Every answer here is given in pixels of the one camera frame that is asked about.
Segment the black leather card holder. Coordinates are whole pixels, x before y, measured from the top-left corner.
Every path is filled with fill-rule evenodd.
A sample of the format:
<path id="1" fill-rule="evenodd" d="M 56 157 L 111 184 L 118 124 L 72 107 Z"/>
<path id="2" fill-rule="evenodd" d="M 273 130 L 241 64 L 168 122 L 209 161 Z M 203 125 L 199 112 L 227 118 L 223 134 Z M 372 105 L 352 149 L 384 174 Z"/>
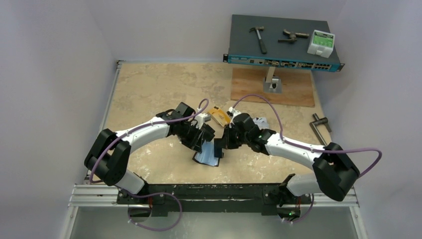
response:
<path id="1" fill-rule="evenodd" d="M 214 144 L 213 141 L 205 142 L 202 146 L 201 153 L 195 153 L 193 161 L 199 164 L 218 167 L 221 158 L 214 157 Z"/>

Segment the yellow card stack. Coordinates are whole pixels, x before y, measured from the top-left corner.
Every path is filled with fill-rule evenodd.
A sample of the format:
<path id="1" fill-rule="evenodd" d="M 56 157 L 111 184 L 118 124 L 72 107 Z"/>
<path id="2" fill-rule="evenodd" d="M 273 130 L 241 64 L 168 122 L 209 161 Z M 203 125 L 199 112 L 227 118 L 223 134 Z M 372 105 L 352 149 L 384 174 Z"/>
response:
<path id="1" fill-rule="evenodd" d="M 228 114 L 217 106 L 211 108 L 208 111 L 208 114 L 216 123 L 218 123 L 222 127 L 225 127 L 227 124 L 230 124 L 231 119 Z"/>

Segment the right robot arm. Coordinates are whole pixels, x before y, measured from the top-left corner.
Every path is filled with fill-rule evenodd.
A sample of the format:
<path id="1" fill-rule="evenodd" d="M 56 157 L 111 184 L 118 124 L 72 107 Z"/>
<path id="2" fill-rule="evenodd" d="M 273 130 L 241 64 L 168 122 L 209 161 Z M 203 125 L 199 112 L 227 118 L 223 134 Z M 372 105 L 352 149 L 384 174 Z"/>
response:
<path id="1" fill-rule="evenodd" d="M 303 165 L 312 174 L 294 175 L 280 188 L 280 198 L 287 203 L 298 196 L 323 193 L 335 201 L 343 201 L 360 172 L 339 145 L 312 145 L 292 140 L 271 129 L 260 129 L 246 113 L 236 115 L 226 125 L 221 138 L 214 144 L 222 149 L 237 149 L 247 145 L 254 152 L 278 156 Z"/>

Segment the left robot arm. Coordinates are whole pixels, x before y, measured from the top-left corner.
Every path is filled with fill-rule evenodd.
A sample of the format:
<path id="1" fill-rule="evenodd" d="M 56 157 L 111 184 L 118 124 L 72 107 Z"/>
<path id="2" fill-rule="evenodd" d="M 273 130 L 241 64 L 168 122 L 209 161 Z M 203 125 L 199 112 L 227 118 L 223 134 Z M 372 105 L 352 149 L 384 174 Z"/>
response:
<path id="1" fill-rule="evenodd" d="M 130 199 L 141 204 L 148 199 L 148 184 L 127 169 L 133 152 L 153 141 L 175 135 L 182 145 L 201 153 L 202 145 L 212 141 L 214 133 L 215 130 L 207 124 L 203 109 L 194 110 L 181 102 L 175 109 L 158 113 L 138 126 L 120 131 L 102 130 L 84 165 L 100 181 L 126 190 Z"/>

